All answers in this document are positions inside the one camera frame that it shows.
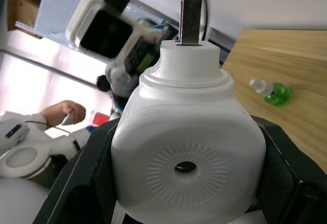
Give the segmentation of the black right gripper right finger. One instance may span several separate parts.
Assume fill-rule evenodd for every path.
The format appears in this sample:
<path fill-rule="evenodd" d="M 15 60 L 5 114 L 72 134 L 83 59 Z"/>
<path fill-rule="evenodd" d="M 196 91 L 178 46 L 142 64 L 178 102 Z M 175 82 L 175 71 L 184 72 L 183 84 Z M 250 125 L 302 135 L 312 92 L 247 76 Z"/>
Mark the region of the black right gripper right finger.
<path fill-rule="evenodd" d="M 266 155 L 246 223 L 326 223 L 326 173 L 280 126 L 252 118 L 264 135 Z"/>

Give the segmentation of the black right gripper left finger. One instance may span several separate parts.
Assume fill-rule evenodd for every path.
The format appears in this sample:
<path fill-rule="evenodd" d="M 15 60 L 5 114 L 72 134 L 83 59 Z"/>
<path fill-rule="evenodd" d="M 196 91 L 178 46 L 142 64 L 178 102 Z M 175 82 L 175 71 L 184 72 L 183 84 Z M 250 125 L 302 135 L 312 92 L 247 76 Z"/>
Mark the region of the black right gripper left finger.
<path fill-rule="evenodd" d="M 34 223 L 111 223 L 116 203 L 111 141 L 118 121 L 91 133 L 61 170 Z"/>

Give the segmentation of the person's bare hand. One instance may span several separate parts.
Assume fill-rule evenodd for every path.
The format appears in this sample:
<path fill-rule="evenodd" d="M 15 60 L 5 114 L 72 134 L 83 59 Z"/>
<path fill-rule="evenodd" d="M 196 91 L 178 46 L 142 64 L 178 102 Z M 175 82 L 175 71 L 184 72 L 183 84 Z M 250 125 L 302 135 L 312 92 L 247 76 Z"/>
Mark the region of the person's bare hand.
<path fill-rule="evenodd" d="M 71 100 L 61 101 L 41 112 L 49 126 L 60 125 L 65 117 L 72 113 L 74 113 L 73 124 L 82 122 L 86 117 L 85 107 Z"/>

